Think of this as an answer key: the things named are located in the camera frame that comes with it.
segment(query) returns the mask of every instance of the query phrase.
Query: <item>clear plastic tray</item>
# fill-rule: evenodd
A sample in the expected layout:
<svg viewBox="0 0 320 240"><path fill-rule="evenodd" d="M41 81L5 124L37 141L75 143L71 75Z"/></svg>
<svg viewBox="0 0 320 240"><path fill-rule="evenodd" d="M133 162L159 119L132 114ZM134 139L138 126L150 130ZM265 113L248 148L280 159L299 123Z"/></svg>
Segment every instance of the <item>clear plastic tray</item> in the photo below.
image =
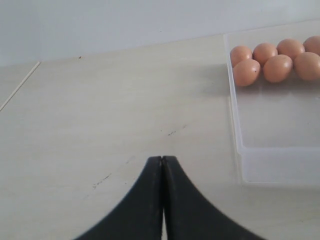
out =
<svg viewBox="0 0 320 240"><path fill-rule="evenodd" d="M260 77L249 87L234 84L230 50L252 50L294 38L302 43L320 35L320 20L224 35L236 149L242 177L250 183L320 186L320 80L303 82L294 72L280 84Z"/></svg>

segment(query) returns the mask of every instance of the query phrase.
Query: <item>white wall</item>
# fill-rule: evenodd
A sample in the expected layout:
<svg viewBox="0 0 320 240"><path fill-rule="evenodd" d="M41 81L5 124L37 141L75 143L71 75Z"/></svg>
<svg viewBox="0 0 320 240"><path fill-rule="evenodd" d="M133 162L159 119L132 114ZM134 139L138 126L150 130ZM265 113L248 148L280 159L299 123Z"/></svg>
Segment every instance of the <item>white wall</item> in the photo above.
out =
<svg viewBox="0 0 320 240"><path fill-rule="evenodd" d="M320 17L319 0L0 0L0 66Z"/></svg>

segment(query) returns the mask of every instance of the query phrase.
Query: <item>egg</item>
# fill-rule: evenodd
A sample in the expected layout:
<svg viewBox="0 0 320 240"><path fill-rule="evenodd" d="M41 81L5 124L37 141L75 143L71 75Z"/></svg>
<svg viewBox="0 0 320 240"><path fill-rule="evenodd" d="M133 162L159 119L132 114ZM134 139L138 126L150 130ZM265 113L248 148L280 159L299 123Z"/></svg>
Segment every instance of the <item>egg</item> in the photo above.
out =
<svg viewBox="0 0 320 240"><path fill-rule="evenodd" d="M314 52L305 52L294 60L294 70L304 81L313 81L320 78L320 56Z"/></svg>
<svg viewBox="0 0 320 240"><path fill-rule="evenodd" d="M311 36L304 41L303 46L306 52L318 54L320 56L320 36Z"/></svg>
<svg viewBox="0 0 320 240"><path fill-rule="evenodd" d="M252 51L247 46L236 46L230 52L232 67L235 67L243 60L252 59Z"/></svg>
<svg viewBox="0 0 320 240"><path fill-rule="evenodd" d="M282 40L276 46L278 54L289 56L292 61L299 55L305 52L304 45L298 40L287 38Z"/></svg>
<svg viewBox="0 0 320 240"><path fill-rule="evenodd" d="M285 80L293 68L293 61L287 55L276 55L268 59L263 67L264 78L270 83Z"/></svg>
<svg viewBox="0 0 320 240"><path fill-rule="evenodd" d="M233 68L234 83L240 87L246 87L253 84L260 73L260 64L253 59L247 59L239 62Z"/></svg>
<svg viewBox="0 0 320 240"><path fill-rule="evenodd" d="M253 50L253 59L258 61L261 67L263 67L269 58L277 54L278 50L275 45L273 45L272 43L264 42L260 43Z"/></svg>

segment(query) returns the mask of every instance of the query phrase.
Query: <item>table surface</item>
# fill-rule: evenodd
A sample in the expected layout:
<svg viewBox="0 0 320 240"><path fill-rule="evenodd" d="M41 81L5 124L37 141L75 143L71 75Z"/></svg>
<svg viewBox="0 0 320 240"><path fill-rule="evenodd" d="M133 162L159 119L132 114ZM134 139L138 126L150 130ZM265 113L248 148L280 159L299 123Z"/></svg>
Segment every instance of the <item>table surface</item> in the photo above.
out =
<svg viewBox="0 0 320 240"><path fill-rule="evenodd" d="M0 68L0 105L35 63ZM267 239L320 236L320 191L239 182L222 35L42 62L0 112L0 239L69 240L175 155Z"/></svg>

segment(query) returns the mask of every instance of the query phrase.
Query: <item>egg tray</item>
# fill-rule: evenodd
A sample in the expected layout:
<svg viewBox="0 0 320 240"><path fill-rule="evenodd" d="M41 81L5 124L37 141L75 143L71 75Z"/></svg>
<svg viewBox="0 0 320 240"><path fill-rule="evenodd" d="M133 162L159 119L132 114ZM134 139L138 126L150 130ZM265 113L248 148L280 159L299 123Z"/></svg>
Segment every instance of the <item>egg tray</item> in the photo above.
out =
<svg viewBox="0 0 320 240"><path fill-rule="evenodd" d="M292 71L283 82L236 87L230 51L319 35L320 20L224 35L237 161L244 183L320 186L320 81Z"/></svg>

